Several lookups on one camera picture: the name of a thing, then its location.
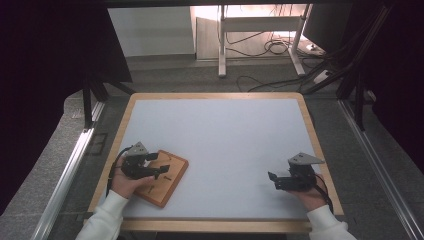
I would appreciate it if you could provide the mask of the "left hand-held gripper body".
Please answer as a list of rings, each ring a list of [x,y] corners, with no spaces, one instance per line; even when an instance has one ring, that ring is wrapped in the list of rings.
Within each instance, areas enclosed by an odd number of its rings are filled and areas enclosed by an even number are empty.
[[[154,176],[155,169],[148,168],[150,161],[145,161],[144,159],[144,155],[149,152],[141,142],[127,147],[124,153],[124,161],[122,162],[121,170],[128,178],[137,180],[148,176]]]

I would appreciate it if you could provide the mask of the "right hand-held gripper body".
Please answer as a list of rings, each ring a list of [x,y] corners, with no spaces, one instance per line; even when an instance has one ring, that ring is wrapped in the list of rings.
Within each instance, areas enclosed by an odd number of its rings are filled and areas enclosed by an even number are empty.
[[[289,191],[305,192],[316,185],[314,164],[324,164],[325,161],[306,153],[298,153],[288,160],[289,181],[285,189]]]

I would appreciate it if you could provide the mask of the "wooden picture frame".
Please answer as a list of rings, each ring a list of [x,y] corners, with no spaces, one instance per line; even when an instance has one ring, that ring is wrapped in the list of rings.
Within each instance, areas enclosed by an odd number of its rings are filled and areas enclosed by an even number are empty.
[[[161,173],[157,180],[136,189],[135,195],[164,208],[185,174],[189,163],[186,159],[164,150],[158,152],[158,159],[149,164],[152,168],[169,165],[166,173]]]

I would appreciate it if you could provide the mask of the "person's left hand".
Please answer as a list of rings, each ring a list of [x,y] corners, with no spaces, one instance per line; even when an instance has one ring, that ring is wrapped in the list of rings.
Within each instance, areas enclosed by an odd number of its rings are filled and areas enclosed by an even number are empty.
[[[123,161],[124,158],[120,157],[116,163],[110,190],[123,198],[129,199],[137,188],[149,184],[154,180],[154,177],[148,176],[138,180],[128,178],[121,170]]]

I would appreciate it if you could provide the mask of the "person's right hand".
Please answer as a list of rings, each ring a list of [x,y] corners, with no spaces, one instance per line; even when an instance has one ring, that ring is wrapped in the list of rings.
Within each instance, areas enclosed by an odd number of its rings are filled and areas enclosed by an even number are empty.
[[[316,189],[307,192],[290,191],[290,194],[297,197],[308,212],[326,205],[325,199]]]

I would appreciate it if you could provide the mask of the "dark floor grate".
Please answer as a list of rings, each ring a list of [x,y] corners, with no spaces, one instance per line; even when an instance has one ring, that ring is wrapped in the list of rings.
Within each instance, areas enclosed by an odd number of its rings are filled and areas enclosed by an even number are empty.
[[[86,154],[89,156],[99,156],[102,154],[107,140],[107,133],[96,133],[90,140]]]

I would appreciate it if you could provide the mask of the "black metal stand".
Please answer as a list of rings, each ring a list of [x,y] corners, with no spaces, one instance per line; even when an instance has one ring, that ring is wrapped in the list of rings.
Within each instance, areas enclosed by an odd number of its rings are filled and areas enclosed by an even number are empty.
[[[345,53],[349,54],[349,60],[332,75],[320,83],[300,91],[303,95],[311,95],[324,87],[340,80],[340,85],[336,91],[338,100],[346,100],[352,93],[355,93],[354,122],[364,130],[363,126],[363,105],[364,105],[364,66],[365,57],[368,54],[373,42],[386,21],[392,5],[379,2],[370,13],[368,19],[357,31],[356,35],[346,45]]]
[[[82,89],[85,131],[94,125],[91,94],[94,94],[94,97],[100,102],[105,102],[109,98],[105,83],[112,85],[113,87],[123,91],[128,95],[135,93],[135,90],[131,89],[120,81],[107,77],[104,74],[87,74],[83,79]]]

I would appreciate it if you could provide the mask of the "white power strip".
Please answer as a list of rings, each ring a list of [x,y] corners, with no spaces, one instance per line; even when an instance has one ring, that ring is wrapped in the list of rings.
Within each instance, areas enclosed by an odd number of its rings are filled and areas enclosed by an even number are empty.
[[[332,75],[332,72],[329,70],[323,70],[320,74],[318,74],[315,79],[313,80],[313,82],[315,84],[319,84],[322,81],[326,80],[328,77],[330,77]]]

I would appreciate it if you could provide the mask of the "white panel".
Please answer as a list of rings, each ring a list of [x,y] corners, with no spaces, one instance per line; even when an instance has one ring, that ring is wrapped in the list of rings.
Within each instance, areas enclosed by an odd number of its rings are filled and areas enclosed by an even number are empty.
[[[125,57],[194,53],[189,7],[109,8]]]

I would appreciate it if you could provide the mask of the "black curtain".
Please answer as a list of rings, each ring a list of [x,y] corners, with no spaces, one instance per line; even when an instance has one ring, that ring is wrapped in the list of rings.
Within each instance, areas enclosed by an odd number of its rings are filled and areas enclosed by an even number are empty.
[[[0,216],[32,170],[65,99],[131,75],[104,6],[0,0]]]
[[[395,0],[365,63],[381,124],[424,172],[424,0]]]

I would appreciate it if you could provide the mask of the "aluminium rail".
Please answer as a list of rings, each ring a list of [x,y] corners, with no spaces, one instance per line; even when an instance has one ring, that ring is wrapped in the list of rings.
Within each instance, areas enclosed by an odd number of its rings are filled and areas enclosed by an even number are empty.
[[[58,180],[58,183],[47,203],[47,206],[41,215],[41,218],[30,238],[30,240],[47,240],[58,217],[59,211],[66,199],[73,179],[77,173],[84,153],[89,142],[92,139],[97,122],[101,116],[105,104],[97,102],[90,111],[92,116],[89,118],[91,123],[80,134],[78,141],[68,159],[67,164]]]
[[[356,124],[354,111],[347,100],[338,100],[338,104],[349,123],[354,135],[356,136],[361,148],[363,149],[368,162],[371,165],[376,177],[382,186],[389,202],[397,214],[403,228],[410,240],[424,240],[424,227],[422,227],[400,190],[395,185],[393,179],[389,176],[387,169],[380,159],[377,151],[369,140],[364,130]]]

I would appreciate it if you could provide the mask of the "white desk frame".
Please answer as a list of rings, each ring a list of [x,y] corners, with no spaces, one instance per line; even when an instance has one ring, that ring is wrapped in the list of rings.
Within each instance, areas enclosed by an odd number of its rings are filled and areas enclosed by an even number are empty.
[[[226,17],[224,6],[220,6],[220,19],[218,21],[219,55],[218,55],[218,76],[226,76],[226,48],[225,34],[228,32],[274,32],[287,31],[295,32],[293,42],[288,46],[288,53],[298,76],[305,76],[304,68],[299,59],[297,49],[300,42],[303,28],[307,19],[311,5],[307,4],[303,13],[299,17],[278,16],[278,17]]]

